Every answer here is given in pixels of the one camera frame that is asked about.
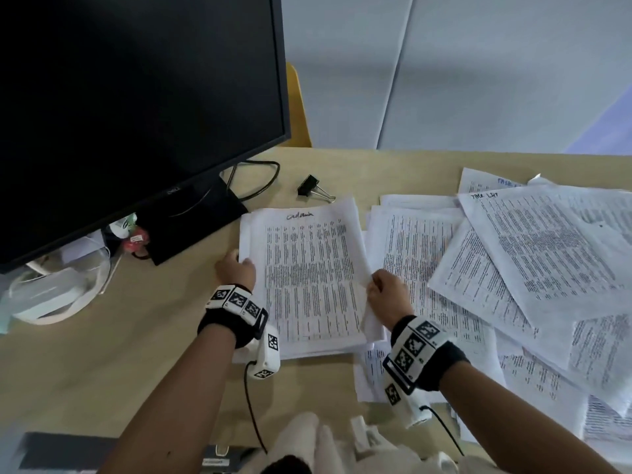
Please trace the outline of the black binder clip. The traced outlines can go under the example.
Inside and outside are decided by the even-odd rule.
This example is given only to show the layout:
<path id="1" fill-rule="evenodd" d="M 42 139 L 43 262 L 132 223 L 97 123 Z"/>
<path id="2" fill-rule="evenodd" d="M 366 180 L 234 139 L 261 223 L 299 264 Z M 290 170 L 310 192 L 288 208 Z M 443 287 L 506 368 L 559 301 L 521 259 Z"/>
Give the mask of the black binder clip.
<path id="1" fill-rule="evenodd" d="M 317 197 L 328 203 L 334 203 L 336 201 L 336 197 L 328 194 L 326 190 L 320 187 L 319 183 L 320 181 L 315 176 L 311 174 L 308 175 L 298 186 L 297 195 L 303 198 Z"/>

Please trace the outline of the person's right hand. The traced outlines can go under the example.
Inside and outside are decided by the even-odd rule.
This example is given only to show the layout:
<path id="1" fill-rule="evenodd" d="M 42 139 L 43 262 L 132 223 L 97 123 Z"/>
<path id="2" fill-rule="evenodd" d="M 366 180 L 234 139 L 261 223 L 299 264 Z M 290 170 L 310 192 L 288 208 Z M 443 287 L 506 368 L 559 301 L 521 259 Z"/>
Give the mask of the person's right hand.
<path id="1" fill-rule="evenodd" d="M 368 296 L 368 304 L 377 320 L 392 332 L 396 324 L 403 318 L 414 314 L 410 303 L 408 288 L 399 277 L 393 274 L 393 292 L 378 296 Z"/>

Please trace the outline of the person's right forearm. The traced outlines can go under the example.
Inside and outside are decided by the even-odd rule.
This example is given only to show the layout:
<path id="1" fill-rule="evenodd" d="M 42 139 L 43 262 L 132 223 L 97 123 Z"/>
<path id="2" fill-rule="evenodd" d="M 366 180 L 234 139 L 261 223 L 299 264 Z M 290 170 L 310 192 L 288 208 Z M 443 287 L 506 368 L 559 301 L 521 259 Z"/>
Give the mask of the person's right forearm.
<path id="1" fill-rule="evenodd" d="M 502 471 L 620 474 L 570 431 L 467 362 L 451 366 L 439 388 Z"/>

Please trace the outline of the yellow wooden board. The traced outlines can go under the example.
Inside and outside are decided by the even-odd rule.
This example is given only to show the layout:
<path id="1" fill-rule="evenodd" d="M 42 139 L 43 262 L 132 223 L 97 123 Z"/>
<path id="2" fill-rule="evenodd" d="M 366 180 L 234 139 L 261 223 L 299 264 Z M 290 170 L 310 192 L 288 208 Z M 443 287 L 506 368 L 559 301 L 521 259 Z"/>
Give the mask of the yellow wooden board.
<path id="1" fill-rule="evenodd" d="M 312 148 L 312 140 L 307 125 L 298 73 L 290 63 L 286 63 L 286 75 L 291 137 L 289 140 L 283 142 L 282 146 Z"/>

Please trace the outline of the white tote bag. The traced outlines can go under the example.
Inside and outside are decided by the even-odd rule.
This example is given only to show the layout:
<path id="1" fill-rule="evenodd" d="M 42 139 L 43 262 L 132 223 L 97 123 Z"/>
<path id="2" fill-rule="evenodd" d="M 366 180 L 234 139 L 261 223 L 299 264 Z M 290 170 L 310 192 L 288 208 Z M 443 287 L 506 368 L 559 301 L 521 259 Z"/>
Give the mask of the white tote bag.
<path id="1" fill-rule="evenodd" d="M 35 326 L 70 318 L 103 294 L 121 260 L 122 240 L 100 230 L 0 274 L 0 335 L 13 321 Z"/>

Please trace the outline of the small white and green cup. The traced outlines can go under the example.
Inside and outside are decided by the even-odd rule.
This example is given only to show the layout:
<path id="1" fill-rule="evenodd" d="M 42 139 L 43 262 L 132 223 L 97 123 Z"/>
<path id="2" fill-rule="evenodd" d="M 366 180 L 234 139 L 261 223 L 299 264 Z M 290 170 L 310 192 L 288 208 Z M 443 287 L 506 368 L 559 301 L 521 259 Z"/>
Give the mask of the small white and green cup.
<path id="1" fill-rule="evenodd" d="M 108 225 L 112 234 L 119 239 L 128 239 L 137 228 L 137 214 L 132 213 Z"/>

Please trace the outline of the black computer monitor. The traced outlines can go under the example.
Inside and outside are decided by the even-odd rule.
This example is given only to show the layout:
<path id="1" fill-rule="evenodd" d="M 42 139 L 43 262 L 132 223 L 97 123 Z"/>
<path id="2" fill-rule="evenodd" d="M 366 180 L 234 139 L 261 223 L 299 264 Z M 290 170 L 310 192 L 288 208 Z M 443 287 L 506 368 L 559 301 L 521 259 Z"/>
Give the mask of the black computer monitor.
<path id="1" fill-rule="evenodd" d="M 290 135 L 281 0 L 0 0 L 0 273 Z"/>

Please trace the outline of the small red trinket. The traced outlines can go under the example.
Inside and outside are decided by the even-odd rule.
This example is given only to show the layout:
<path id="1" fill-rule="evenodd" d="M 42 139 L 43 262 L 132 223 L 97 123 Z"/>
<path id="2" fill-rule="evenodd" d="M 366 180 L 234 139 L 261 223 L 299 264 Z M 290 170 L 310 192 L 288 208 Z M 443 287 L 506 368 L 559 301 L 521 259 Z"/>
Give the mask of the small red trinket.
<path id="1" fill-rule="evenodd" d="M 149 235 L 147 231 L 137 226 L 131 231 L 130 236 L 124 240 L 122 246 L 126 253 L 138 260 L 148 260 L 150 259 L 150 254 L 146 247 L 148 244 Z"/>

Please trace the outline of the black flat case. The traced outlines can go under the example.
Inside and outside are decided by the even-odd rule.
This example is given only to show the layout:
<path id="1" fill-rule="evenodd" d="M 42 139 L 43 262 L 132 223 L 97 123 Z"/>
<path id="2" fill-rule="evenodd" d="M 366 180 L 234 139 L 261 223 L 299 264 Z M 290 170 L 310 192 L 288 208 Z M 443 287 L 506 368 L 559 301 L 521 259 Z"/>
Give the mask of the black flat case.
<path id="1" fill-rule="evenodd" d="M 28 432 L 21 450 L 18 471 L 31 474 L 96 474 L 113 450 L 117 439 L 71 434 Z M 207 446 L 200 474 L 235 474 L 259 447 Z"/>

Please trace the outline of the person's left hand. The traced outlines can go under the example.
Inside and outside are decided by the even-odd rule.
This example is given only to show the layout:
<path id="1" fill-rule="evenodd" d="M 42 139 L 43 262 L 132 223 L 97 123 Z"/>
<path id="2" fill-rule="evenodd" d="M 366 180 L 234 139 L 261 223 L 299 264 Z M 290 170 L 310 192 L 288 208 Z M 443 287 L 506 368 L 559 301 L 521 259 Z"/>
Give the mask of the person's left hand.
<path id="1" fill-rule="evenodd" d="M 215 263 L 218 282 L 222 285 L 239 285 L 252 293 L 257 277 L 256 268 L 229 268 L 226 266 L 226 254 Z"/>

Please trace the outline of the black monitor stand base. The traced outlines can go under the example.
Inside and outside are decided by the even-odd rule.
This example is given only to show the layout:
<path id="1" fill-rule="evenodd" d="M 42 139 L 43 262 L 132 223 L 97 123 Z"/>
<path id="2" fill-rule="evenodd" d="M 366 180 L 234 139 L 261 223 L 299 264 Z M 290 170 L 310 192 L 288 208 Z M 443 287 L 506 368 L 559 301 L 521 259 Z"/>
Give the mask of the black monitor stand base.
<path id="1" fill-rule="evenodd" d="M 148 234 L 149 258 L 160 265 L 247 212 L 220 175 L 212 174 L 144 206 L 137 221 Z"/>

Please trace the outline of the person's white clothing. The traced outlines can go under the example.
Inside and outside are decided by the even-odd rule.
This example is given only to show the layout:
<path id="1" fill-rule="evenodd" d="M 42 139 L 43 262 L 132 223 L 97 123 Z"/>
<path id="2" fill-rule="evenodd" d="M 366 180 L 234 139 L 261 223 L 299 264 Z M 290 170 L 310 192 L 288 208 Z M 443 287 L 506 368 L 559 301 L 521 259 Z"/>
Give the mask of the person's white clothing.
<path id="1" fill-rule="evenodd" d="M 465 461 L 438 453 L 423 460 L 412 449 L 395 445 L 374 431 L 377 441 L 359 451 L 337 440 L 331 428 L 314 413 L 301 413 L 281 430 L 267 449 L 239 474 L 473 474 Z"/>

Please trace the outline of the pile of loose printed papers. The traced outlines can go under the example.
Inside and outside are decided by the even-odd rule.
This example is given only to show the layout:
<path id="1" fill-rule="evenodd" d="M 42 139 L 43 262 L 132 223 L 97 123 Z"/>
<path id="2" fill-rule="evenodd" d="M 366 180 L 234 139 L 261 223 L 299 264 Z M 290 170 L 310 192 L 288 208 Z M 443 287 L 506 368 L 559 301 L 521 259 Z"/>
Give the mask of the pile of loose printed papers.
<path id="1" fill-rule="evenodd" d="M 373 268 L 488 376 L 632 470 L 632 191 L 463 168 L 457 195 L 384 195 Z"/>

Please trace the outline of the person's left forearm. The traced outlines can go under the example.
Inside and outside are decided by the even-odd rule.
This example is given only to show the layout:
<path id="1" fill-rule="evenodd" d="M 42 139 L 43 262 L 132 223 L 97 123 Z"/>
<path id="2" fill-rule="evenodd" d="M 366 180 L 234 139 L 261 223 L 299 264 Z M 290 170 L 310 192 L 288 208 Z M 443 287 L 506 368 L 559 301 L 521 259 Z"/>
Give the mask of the person's left forearm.
<path id="1" fill-rule="evenodd" d="M 98 474 L 199 474 L 235 342 L 227 327 L 205 327 L 134 415 Z"/>

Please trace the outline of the stack of printed paper sheets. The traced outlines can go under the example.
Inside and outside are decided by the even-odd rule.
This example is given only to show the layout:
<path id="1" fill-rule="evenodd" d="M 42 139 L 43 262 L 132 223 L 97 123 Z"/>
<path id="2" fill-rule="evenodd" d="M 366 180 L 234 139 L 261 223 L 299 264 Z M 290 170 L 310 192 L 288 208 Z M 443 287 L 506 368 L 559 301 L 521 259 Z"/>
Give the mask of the stack of printed paper sheets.
<path id="1" fill-rule="evenodd" d="M 353 197 L 244 214 L 239 259 L 246 258 L 281 360 L 363 352 L 386 341 L 367 304 L 372 270 Z"/>

